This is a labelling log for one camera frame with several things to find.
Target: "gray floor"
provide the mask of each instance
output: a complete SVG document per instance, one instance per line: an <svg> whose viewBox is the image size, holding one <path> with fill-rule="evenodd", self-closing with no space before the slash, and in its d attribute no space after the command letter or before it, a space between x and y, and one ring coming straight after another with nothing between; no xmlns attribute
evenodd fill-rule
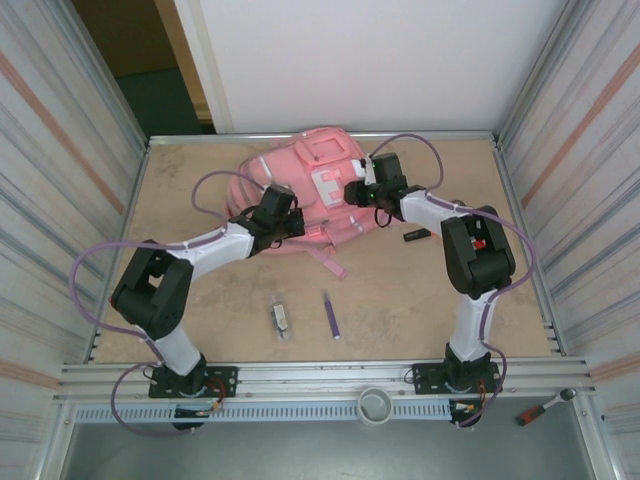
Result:
<svg viewBox="0 0 640 480"><path fill-rule="evenodd" d="M204 133L179 69L119 77L116 82L147 137Z"/></svg>
<svg viewBox="0 0 640 480"><path fill-rule="evenodd" d="M80 425L65 479L580 479L594 478L570 405L527 427L530 399L501 400L475 432L441 421L212 424L195 436L138 438Z"/></svg>

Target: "white wall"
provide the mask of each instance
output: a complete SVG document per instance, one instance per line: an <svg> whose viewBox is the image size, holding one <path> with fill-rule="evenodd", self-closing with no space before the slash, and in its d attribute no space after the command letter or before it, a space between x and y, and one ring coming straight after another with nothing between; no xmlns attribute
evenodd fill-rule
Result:
<svg viewBox="0 0 640 480"><path fill-rule="evenodd" d="M221 132L494 129L564 0L176 0Z"/></svg>

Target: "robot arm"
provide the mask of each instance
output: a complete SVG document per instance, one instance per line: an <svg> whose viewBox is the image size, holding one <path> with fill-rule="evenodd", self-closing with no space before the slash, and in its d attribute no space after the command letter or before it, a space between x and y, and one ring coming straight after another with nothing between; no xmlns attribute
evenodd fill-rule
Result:
<svg viewBox="0 0 640 480"><path fill-rule="evenodd" d="M176 389L183 395L197 394L204 381L206 360L182 325L191 283L223 265L270 248L274 242L301 235L304 219L295 195L272 185L260 205L229 219L225 228L175 244L176 250L136 250L111 304L127 322L145 332L164 358L164 368Z"/></svg>
<svg viewBox="0 0 640 480"><path fill-rule="evenodd" d="M461 294L455 331L442 368L429 374L430 388L444 385L449 391L463 392L485 379L490 385L497 367L490 362L491 354L480 339L483 312L489 308L484 324L488 333L495 302L488 307L487 303L496 291L511 284L515 272L502 226L425 194L423 187L409 187L394 153L366 159L364 168L365 180L345 187L345 201L384 210L400 221L416 223L441 236L449 280ZM479 210L496 214L489 206Z"/></svg>

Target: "pink backpack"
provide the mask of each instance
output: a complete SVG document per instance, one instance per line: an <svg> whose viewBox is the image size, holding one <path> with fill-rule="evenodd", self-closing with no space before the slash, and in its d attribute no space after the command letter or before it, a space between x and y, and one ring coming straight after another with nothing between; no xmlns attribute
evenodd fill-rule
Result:
<svg viewBox="0 0 640 480"><path fill-rule="evenodd" d="M298 197L306 234L285 240L266 253L307 251L341 278L346 271L331 260L334 247L376 228L373 209L348 205L344 186L364 178L360 146L344 130L316 128L288 138L273 150L250 157L238 171L261 185L287 186ZM231 177L227 209L237 215L260 201L262 192L239 177Z"/></svg>

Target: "white cup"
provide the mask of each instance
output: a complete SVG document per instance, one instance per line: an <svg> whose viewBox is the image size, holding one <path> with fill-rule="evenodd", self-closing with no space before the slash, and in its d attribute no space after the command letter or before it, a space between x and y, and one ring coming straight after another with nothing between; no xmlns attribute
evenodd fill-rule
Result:
<svg viewBox="0 0 640 480"><path fill-rule="evenodd" d="M393 415L393 400L381 388L370 387L358 398L358 419L368 427L378 427Z"/></svg>

